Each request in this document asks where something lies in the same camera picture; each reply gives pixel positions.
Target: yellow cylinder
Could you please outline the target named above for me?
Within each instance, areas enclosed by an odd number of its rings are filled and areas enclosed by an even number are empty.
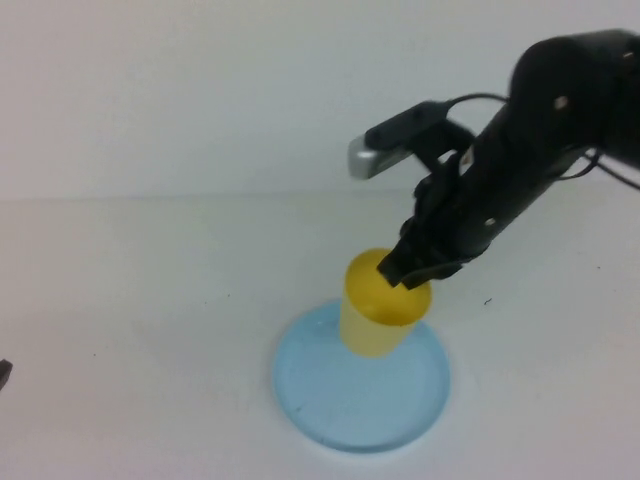
[[[431,284],[408,290],[391,287],[377,266],[390,252],[367,250],[353,259],[345,275],[340,338],[353,353],[380,357],[411,332],[431,306]]]

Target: blue circular plate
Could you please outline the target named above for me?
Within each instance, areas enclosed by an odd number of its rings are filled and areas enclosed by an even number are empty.
[[[308,437],[354,453],[392,450],[436,421],[449,396],[449,362],[419,322],[392,353],[364,358],[339,337],[340,302],[303,315],[276,353],[273,386],[284,413]]]

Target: white wall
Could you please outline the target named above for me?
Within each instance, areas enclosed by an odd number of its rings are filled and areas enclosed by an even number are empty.
[[[639,19],[629,0],[5,0],[0,199],[354,188],[346,145],[374,123]]]

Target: cable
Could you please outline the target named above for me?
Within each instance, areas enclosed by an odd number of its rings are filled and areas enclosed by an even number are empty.
[[[598,168],[600,170],[602,170],[603,172],[609,174],[610,176],[612,176],[613,178],[615,178],[619,182],[624,183],[628,187],[631,187],[631,188],[633,188],[635,190],[640,191],[640,184],[634,182],[633,180],[629,180],[627,177],[619,174],[615,170],[612,170],[611,168],[607,167],[606,165],[602,165],[601,163],[599,163],[598,164]]]
[[[449,108],[452,108],[453,106],[458,105],[459,103],[462,103],[462,102],[466,102],[467,100],[480,100],[480,99],[496,100],[497,102],[502,102],[502,103],[507,103],[509,101],[508,97],[505,97],[503,95],[498,95],[497,93],[479,92],[479,93],[469,93],[467,95],[462,95],[461,97],[453,98],[447,101],[446,103],[449,104]]]
[[[599,151],[595,151],[593,154],[585,153],[583,155],[584,158],[589,160],[589,165],[580,170],[578,173],[574,175],[568,175],[566,177],[558,177],[556,178],[556,182],[562,182],[564,180],[573,180],[574,178],[584,177],[587,173],[591,172],[594,168],[598,166],[598,162],[602,158],[602,153]]]
[[[596,150],[594,153],[591,153],[591,154],[590,153],[585,153],[584,154],[584,158],[589,160],[589,165],[587,165],[584,169],[582,169],[581,171],[579,171],[575,175],[569,175],[567,177],[560,177],[560,178],[556,179],[556,181],[573,180],[574,178],[584,177],[587,173],[591,172],[594,168],[599,168],[600,170],[605,172],[607,175],[615,178],[619,182],[622,182],[625,185],[627,185],[628,187],[631,187],[631,188],[633,188],[635,190],[640,191],[640,184],[639,183],[636,183],[633,180],[629,180],[624,175],[622,175],[622,174],[616,172],[615,170],[611,169],[610,167],[607,167],[606,165],[603,165],[603,164],[600,163],[600,160],[602,158],[602,152]]]

